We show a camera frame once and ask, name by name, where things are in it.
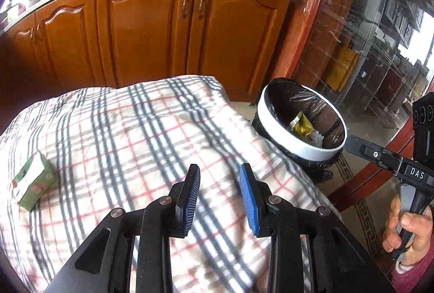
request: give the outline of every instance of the human hand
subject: human hand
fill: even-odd
[[[410,249],[405,253],[403,265],[415,265],[421,261],[430,249],[431,234],[433,231],[433,216],[428,206],[423,216],[406,212],[399,218],[401,201],[395,196],[390,204],[389,218],[386,222],[386,230],[383,234],[383,248],[388,253],[398,249],[401,245],[401,238],[396,231],[396,225],[400,221],[402,228],[415,234],[412,242],[407,247]]]

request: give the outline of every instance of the small carton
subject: small carton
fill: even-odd
[[[12,193],[18,205],[30,211],[57,180],[50,163],[36,151],[12,180]]]

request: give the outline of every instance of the checkered fabric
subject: checkered fabric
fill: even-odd
[[[60,182],[28,213],[14,202],[10,182],[35,150]],[[244,162],[295,206],[331,206],[297,164],[231,108],[213,77],[85,88],[35,103],[0,137],[0,245],[28,289],[42,292],[110,209],[146,207],[196,163],[193,227],[170,241],[175,292],[265,291],[270,238],[257,239],[248,227],[238,188]]]

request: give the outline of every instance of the screw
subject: screw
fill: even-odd
[[[277,195],[271,195],[268,197],[268,202],[273,203],[273,204],[278,204],[282,201],[282,198],[277,196]]]
[[[172,198],[170,196],[163,196],[160,197],[159,201],[161,205],[168,205],[172,202]]]
[[[326,206],[320,206],[318,208],[318,212],[323,217],[328,216],[329,214],[331,214],[331,210],[328,207],[326,207]]]
[[[113,218],[117,218],[122,216],[123,213],[124,210],[122,208],[114,208],[113,210],[110,211],[110,216],[112,216]]]

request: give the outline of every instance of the floor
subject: floor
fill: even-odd
[[[243,102],[232,102],[231,105],[243,117],[253,120],[256,112],[255,106]],[[362,114],[355,118],[343,113],[342,116],[349,134],[382,146],[385,146],[398,131],[397,129],[384,128],[375,115]],[[318,188],[325,195],[329,195],[345,182],[348,182],[368,164],[368,161],[349,154],[345,150],[342,155],[343,157],[331,167],[334,173],[333,178],[324,184],[318,185]],[[390,268],[391,261],[381,247],[381,238],[390,202],[397,191],[397,184],[398,180],[391,178],[360,203],[341,212],[346,226],[384,270]]]

